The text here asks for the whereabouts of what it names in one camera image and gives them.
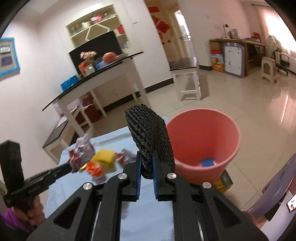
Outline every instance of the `curtain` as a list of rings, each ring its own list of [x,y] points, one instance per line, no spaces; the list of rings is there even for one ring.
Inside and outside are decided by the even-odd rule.
[[[263,39],[273,35],[283,48],[296,51],[296,41],[277,12],[271,7],[256,6],[256,9],[261,19]]]

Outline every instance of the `pink bucket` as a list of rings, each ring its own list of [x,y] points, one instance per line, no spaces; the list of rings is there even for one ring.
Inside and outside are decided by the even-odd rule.
[[[185,111],[168,122],[167,130],[176,173],[190,183],[215,183],[239,150],[239,128],[220,111]],[[201,162],[206,158],[212,158],[215,165],[202,167]]]

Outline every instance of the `red basketball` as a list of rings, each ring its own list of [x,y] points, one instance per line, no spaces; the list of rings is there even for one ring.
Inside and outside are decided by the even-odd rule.
[[[116,53],[113,53],[113,52],[106,53],[106,54],[104,54],[102,60],[106,64],[111,64],[116,61]]]

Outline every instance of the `bucket rim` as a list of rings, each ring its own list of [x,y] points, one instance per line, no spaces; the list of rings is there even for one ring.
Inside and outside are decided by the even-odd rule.
[[[237,123],[234,121],[234,119],[232,119],[228,114],[225,114],[224,112],[221,112],[219,110],[214,110],[214,109],[210,109],[210,108],[196,108],[196,109],[191,109],[191,110],[186,110],[186,111],[183,111],[182,113],[179,113],[178,115],[174,116],[173,118],[171,118],[168,123],[166,124],[169,125],[171,121],[173,121],[176,117],[178,117],[179,115],[182,115],[183,113],[186,113],[186,112],[190,112],[190,111],[194,111],[194,110],[211,110],[211,111],[214,111],[214,112],[218,112],[224,116],[226,116],[228,119],[230,119],[232,121],[232,123],[234,124],[235,128],[237,129],[237,133],[238,133],[238,142],[237,142],[237,146],[235,148],[235,150],[233,151],[233,153],[231,154],[230,157],[228,157],[226,160],[224,160],[223,162],[219,163],[219,164],[216,164],[214,166],[210,166],[210,167],[197,167],[197,166],[191,166],[189,164],[186,164],[186,163],[183,163],[183,162],[180,162],[178,159],[174,158],[175,159],[175,164],[178,164],[180,166],[182,166],[183,168],[186,168],[186,169],[191,169],[191,170],[211,170],[211,169],[215,169],[217,167],[220,167],[220,166],[224,166],[226,164],[228,164],[229,162],[231,162],[233,160],[233,158],[236,156],[237,152],[239,151],[239,148],[240,148],[240,143],[241,143],[241,131],[239,129],[239,126],[237,125]]]

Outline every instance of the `beige plastic stool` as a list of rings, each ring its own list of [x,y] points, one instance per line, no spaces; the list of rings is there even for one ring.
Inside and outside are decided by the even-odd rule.
[[[276,83],[276,62],[274,59],[263,57],[261,62],[261,76]]]

